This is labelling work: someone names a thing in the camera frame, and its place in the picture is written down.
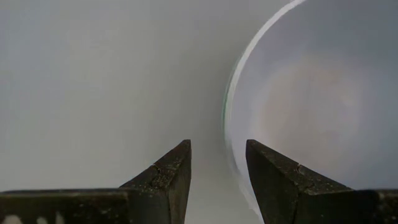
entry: dark metal jaw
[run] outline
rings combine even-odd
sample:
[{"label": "dark metal jaw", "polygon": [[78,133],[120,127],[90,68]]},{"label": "dark metal jaw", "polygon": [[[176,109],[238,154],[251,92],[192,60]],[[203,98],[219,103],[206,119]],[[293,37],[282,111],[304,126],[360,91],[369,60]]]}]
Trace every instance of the dark metal jaw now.
[{"label": "dark metal jaw", "polygon": [[353,190],[248,140],[250,180],[265,223],[398,223],[398,190]]},{"label": "dark metal jaw", "polygon": [[0,193],[0,223],[183,224],[191,155],[190,141],[184,140],[118,189]]}]

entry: curved edge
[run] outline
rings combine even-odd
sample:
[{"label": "curved edge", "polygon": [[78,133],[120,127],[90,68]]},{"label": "curved edge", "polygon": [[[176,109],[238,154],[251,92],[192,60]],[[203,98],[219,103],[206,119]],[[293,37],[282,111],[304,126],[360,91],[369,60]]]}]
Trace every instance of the curved edge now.
[{"label": "curved edge", "polygon": [[231,169],[233,171],[233,175],[235,175],[235,178],[238,180],[239,188],[246,198],[249,207],[254,210],[254,212],[259,216],[260,220],[261,218],[261,212],[260,208],[257,204],[257,200],[253,197],[253,195],[250,193],[250,190],[246,187],[246,184],[244,183],[243,178],[241,177],[241,171],[238,168],[238,165],[236,164],[236,161],[234,159],[233,155],[233,150],[232,150],[232,143],[231,143],[231,138],[230,134],[228,132],[229,128],[229,122],[231,121],[231,113],[232,113],[232,102],[236,90],[236,86],[238,85],[239,78],[241,76],[241,72],[243,71],[243,68],[246,64],[246,61],[248,60],[251,52],[254,50],[255,46],[257,43],[260,41],[261,37],[267,32],[268,29],[272,27],[272,25],[275,24],[276,21],[278,21],[284,14],[292,10],[294,7],[298,6],[299,4],[303,3],[306,0],[293,0],[281,9],[279,9],[278,12],[276,12],[257,32],[257,34],[253,37],[253,39],[250,41],[249,45],[246,47],[245,51],[243,52],[241,58],[239,59],[238,63],[234,67],[234,72],[232,73],[231,78],[229,79],[229,83],[226,89],[226,94],[224,97],[224,110],[222,114],[222,122],[223,122],[223,132],[224,132],[224,144],[225,148],[227,151],[227,155],[229,158],[229,164],[231,166]]}]

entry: white surface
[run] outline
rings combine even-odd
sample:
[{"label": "white surface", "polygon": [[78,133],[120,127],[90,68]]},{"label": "white surface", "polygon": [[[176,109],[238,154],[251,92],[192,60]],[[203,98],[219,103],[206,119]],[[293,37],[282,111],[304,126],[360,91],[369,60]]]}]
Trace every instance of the white surface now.
[{"label": "white surface", "polygon": [[0,1],[0,190],[116,187],[192,139],[186,223],[257,223],[223,149],[235,60],[287,1]]},{"label": "white surface", "polygon": [[248,200],[256,207],[247,139],[355,189],[397,188],[398,2],[285,9],[251,42],[228,94],[227,141]]}]

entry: white background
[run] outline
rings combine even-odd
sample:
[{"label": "white background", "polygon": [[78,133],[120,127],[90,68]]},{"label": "white background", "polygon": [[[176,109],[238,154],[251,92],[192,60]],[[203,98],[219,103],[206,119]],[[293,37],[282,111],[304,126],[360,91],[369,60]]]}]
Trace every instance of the white background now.
[{"label": "white background", "polygon": [[1,0],[0,190],[117,187],[183,139],[186,223],[258,223],[221,133],[231,69],[288,0]]}]

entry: worn metal surface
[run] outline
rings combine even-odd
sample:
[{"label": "worn metal surface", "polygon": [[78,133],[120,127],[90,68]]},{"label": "worn metal surface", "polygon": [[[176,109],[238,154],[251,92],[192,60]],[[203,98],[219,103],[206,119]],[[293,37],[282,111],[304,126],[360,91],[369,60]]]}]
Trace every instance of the worn metal surface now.
[{"label": "worn metal surface", "polygon": [[255,140],[246,160],[265,223],[398,223],[398,190],[352,190]]},{"label": "worn metal surface", "polygon": [[184,223],[191,180],[191,144],[182,141],[118,189],[0,193],[0,222]]}]

